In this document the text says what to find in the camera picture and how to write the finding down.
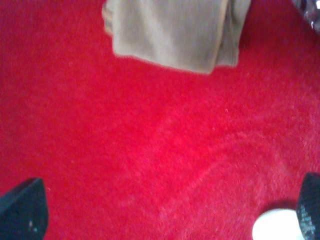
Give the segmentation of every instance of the floor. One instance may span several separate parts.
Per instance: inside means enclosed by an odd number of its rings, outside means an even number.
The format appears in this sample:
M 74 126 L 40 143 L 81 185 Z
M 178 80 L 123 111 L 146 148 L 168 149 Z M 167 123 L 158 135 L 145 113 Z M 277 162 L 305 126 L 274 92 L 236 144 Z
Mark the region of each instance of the floor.
M 103 0 L 0 1 L 0 194 L 46 186 L 46 240 L 251 239 L 320 172 L 320 37 L 252 0 L 239 64 L 117 58 Z

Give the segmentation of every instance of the folded towel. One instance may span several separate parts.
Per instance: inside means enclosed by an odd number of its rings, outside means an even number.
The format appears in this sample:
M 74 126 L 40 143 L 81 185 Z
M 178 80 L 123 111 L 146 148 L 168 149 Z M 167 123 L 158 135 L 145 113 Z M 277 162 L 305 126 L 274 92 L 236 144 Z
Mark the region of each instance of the folded towel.
M 209 74 L 238 63 L 251 0 L 108 0 L 102 7 L 113 52 Z

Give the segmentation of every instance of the white object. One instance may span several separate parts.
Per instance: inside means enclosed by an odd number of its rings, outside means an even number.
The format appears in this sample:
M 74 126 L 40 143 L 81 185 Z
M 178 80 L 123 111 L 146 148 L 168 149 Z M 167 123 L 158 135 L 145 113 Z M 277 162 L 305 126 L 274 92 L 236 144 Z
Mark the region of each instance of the white object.
M 274 209 L 262 214 L 254 223 L 253 240 L 304 240 L 297 214 L 292 209 Z

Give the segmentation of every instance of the red carpet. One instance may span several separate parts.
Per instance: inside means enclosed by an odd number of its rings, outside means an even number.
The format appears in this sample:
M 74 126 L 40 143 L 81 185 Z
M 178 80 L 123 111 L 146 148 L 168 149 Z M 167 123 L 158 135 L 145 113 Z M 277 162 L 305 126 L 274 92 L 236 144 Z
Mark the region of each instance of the red carpet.
M 103 0 L 0 2 L 0 194 L 42 177 L 46 240 L 250 240 L 320 172 L 320 37 L 253 0 L 239 65 L 116 58 Z

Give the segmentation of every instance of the towel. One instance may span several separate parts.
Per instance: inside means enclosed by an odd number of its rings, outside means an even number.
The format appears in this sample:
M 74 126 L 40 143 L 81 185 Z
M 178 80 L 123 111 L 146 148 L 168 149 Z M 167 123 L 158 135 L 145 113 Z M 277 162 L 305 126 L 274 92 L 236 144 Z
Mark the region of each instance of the towel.
M 113 52 L 177 70 L 210 74 L 236 66 L 251 0 L 108 0 L 104 29 Z

